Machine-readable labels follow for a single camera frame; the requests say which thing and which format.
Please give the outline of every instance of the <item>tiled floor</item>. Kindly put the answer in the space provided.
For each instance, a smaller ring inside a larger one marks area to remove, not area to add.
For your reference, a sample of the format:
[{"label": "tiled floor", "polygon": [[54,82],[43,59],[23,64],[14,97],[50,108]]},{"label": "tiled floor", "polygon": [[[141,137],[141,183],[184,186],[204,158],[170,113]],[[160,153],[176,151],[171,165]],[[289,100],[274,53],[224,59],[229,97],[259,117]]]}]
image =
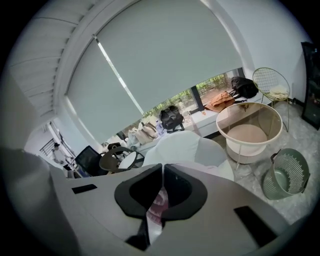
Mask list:
[{"label": "tiled floor", "polygon": [[[288,122],[287,103],[278,102],[275,109],[282,120]],[[229,156],[229,162],[233,169],[234,181],[254,193],[256,196],[273,206],[289,224],[308,215],[313,210],[320,197],[320,130],[316,130],[301,118],[302,107],[289,106],[290,126],[289,132],[283,128],[280,137],[267,145],[261,160],[251,164],[237,163]],[[224,149],[226,139],[219,135],[213,139]],[[280,200],[269,200],[265,197],[262,188],[262,176],[272,165],[270,156],[279,149],[291,148],[299,151],[306,159],[309,167],[310,178],[304,193],[286,197]]]}]

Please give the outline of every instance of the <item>gold wire chair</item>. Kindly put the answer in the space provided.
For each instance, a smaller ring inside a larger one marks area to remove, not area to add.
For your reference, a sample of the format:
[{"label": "gold wire chair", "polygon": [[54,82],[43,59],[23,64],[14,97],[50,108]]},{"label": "gold wire chair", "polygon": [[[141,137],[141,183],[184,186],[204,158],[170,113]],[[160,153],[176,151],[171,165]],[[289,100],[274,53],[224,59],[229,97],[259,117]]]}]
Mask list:
[{"label": "gold wire chair", "polygon": [[[271,107],[275,107],[275,102],[286,101],[287,102],[287,111],[288,111],[288,126],[283,122],[284,127],[287,132],[289,132],[289,95],[290,95],[290,86],[286,78],[280,74],[278,71],[269,68],[269,67],[260,67],[257,68],[252,75],[252,80],[258,90],[262,93],[262,100],[264,96],[271,101]],[[280,85],[279,80],[282,80],[281,85],[284,86],[287,90],[288,96],[286,98],[275,98],[270,94],[270,89]]]}]

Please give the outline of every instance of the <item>round table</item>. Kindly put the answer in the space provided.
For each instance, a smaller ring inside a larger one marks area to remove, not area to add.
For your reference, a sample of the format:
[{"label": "round table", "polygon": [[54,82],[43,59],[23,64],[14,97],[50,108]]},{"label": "round table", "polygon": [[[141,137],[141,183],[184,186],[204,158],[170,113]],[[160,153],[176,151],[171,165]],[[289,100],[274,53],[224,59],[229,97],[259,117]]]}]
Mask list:
[{"label": "round table", "polygon": [[272,107],[244,102],[221,111],[216,118],[216,126],[226,138],[227,153],[239,166],[239,163],[258,161],[267,144],[280,135],[283,123]]},{"label": "round table", "polygon": [[128,154],[119,164],[119,169],[128,169],[134,165],[138,157],[137,152],[131,152]]}]

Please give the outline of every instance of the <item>black metal cabinet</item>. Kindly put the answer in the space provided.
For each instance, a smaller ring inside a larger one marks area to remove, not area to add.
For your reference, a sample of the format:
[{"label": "black metal cabinet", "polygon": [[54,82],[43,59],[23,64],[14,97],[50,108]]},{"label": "black metal cabinet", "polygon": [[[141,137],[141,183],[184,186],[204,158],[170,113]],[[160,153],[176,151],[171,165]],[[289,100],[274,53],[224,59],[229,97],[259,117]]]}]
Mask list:
[{"label": "black metal cabinet", "polygon": [[320,52],[314,44],[302,42],[305,68],[306,93],[302,118],[320,128]]}]

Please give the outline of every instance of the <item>black bag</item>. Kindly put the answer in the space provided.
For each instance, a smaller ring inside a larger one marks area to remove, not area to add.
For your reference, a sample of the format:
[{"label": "black bag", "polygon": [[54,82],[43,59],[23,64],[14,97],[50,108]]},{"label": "black bag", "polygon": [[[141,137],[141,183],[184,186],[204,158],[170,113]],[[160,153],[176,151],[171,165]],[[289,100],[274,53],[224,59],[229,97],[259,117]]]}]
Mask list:
[{"label": "black bag", "polygon": [[161,110],[160,120],[162,121],[163,128],[175,131],[176,126],[181,125],[184,130],[182,123],[184,117],[179,113],[179,110],[176,106],[169,106],[165,110]]},{"label": "black bag", "polygon": [[[119,142],[109,144],[108,147],[107,147],[107,149],[108,149],[108,151],[109,151],[109,150],[113,150],[113,149],[115,149],[115,148],[117,148],[117,147],[121,147],[121,145],[120,145]],[[119,151],[119,152],[117,152],[117,153],[115,153],[115,154],[116,154],[116,155],[121,155],[122,153],[123,153],[123,151]]]},{"label": "black bag", "polygon": [[258,88],[254,84],[254,82],[250,79],[240,77],[240,76],[235,76],[235,77],[232,77],[231,84],[232,84],[232,89],[234,89],[236,93],[240,95],[240,97],[245,97],[247,99],[250,99],[256,96],[258,93]]}]

